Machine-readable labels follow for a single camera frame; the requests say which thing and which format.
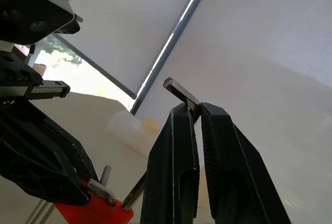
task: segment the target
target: metal window frame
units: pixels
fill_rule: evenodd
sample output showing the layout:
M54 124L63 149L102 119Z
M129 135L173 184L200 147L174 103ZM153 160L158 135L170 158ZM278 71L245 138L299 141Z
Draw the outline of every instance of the metal window frame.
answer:
M169 38L164 43L163 48L160 50L160 52L156 56L156 59L155 59L154 63L152 64L148 74L146 75L145 79L142 81L142 86L141 86L140 90L138 92L136 92L138 96L130 111L133 115L135 115L137 113L145 96L147 95L147 93L149 92L153 83L155 82L162 67L164 66L166 60L170 56L173 48L175 47L178 39L182 35L183 30L187 26L189 20L191 19L193 13L197 9L197 6L199 5L200 2L201 2L201 0L189 0L187 2L183 12L181 13L179 19L175 23L173 30L170 32Z
M74 45L69 43L66 39L64 39L59 34L53 34L60 42L65 44L68 48L73 50L77 55L79 55L83 60L85 60L87 63L89 63L93 68L95 68L97 71L99 71L103 76L105 76L107 79L109 79L112 83L114 83L119 89L121 89L123 92L125 92L130 98L133 100L137 98L136 93L132 92L130 89L128 89L125 85L123 85L120 81L118 81L116 78L114 78L112 75L110 75L108 72L106 72L102 67L100 67L98 64L96 64L93 60L88 58L85 54L83 54L80 50L75 48Z

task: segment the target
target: metal rod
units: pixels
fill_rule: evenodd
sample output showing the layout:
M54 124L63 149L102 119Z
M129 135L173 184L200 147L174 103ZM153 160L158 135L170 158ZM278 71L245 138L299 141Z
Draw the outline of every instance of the metal rod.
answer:
M123 201L121 205L123 210L128 211L129 209L131 209L132 206L136 203L136 201L140 198L145 188L145 181L146 181L146 172Z
M107 185L109 175L110 175L111 167L109 165L105 166L102 177L100 178L100 184L105 186Z
M193 121L196 122L201 114L201 107L198 99L196 99L187 89L182 87L173 78L169 77L165 80L163 87L170 91L174 96L184 102L192 113Z
M35 213L37 212L37 210L39 209L39 207L42 205L42 203L44 202L43 199L41 199L37 206L35 207L35 209L32 211L32 213L30 214L30 216L28 217L28 219L26 220L25 224L29 224L30 220L33 218L33 216L35 215Z
M52 206L47 210L45 216L41 219L39 224L45 224L45 222L48 220L48 218L50 217L55 208L56 206L52 204Z
M48 206L48 204L49 204L49 202L45 202L43 204L43 206L41 207L41 209L39 210L39 212L37 213L37 215L35 216L35 218L33 218L33 220L31 221L30 224L35 224L36 223L36 221L42 215L42 213L44 212L44 210L46 209L46 207Z

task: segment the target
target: black plastic part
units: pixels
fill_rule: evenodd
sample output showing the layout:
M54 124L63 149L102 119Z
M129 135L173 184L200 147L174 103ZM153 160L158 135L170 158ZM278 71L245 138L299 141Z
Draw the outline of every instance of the black plastic part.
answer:
M220 107L201 103L207 189L216 223L290 223L259 152Z
M199 171L193 119L180 104L171 110L149 154L141 224L192 223Z
M0 87L35 87L42 81L39 73L13 53L0 51Z
M73 19L49 0L0 0L0 40L34 44Z
M76 19L71 21L70 23L66 24L61 29L55 31L55 33L58 34L75 34L81 30L81 27L79 26L79 23Z
M45 100L53 97L65 98L71 88L63 81L44 80L39 87L29 89L24 97L27 100Z
M49 202L85 205L81 180L98 180L81 144L30 102L0 109L0 174Z

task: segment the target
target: black metal bar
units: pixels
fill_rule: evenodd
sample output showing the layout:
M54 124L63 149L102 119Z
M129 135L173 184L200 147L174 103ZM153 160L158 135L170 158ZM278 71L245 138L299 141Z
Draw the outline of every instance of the black metal bar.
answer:
M159 72L161 71L162 67L164 66L167 58L169 57L170 53L172 52L173 48L175 47L178 39L180 38L183 30L185 29L185 27L187 26L189 20L191 19L193 13L195 12L197 6L199 5L199 3L201 2L201 0L194 0L190 6L190 8L188 9L186 15L184 16L183 20L180 21L179 20L176 22L175 24L175 31L173 32L173 38L170 40L169 45L167 46L165 52L163 53L163 55L161 56L158 64L156 65L155 69L152 71L152 74L150 76L150 78L148 79L144 89L142 90L141 94L137 97L135 104L133 105L133 108L131 109L131 113L132 114L136 114L137 110L139 109L141 103L143 102L145 96L147 95L147 93L149 92L150 88L152 87L153 83L155 82L157 76L159 75Z
M200 103L191 93L177 83L173 78L169 77L165 80L164 88L170 91L174 96L184 102L191 111L193 121L196 122L200 116Z
M73 50L76 54L78 54L83 60L88 62L92 67L97 69L103 76L105 76L107 79L109 79L111 82L113 82L119 89L121 89L123 92L125 92L129 97L132 99L136 99L137 95L132 92L130 89L128 89L125 85L123 85L120 81L118 81L116 78L114 78L112 75L110 75L108 72L106 72L103 68L101 68L98 64L96 64L93 60L91 60L89 57L87 57L85 54L83 54L80 50L75 48L74 45L69 43L66 39L64 39L59 34L53 34L57 39L59 39L62 43L64 43L68 48Z
M144 191L145 182L146 182L146 172L123 201L121 205L123 210L128 211L129 209L131 209L133 205L136 203L136 201L141 197Z

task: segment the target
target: window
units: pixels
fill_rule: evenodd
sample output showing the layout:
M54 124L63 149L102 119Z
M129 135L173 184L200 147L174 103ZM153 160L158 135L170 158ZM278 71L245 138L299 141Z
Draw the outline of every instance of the window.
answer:
M131 110L135 100L55 36L41 40L35 55L34 66L41 65L44 80L61 80L71 87L71 92L117 100Z

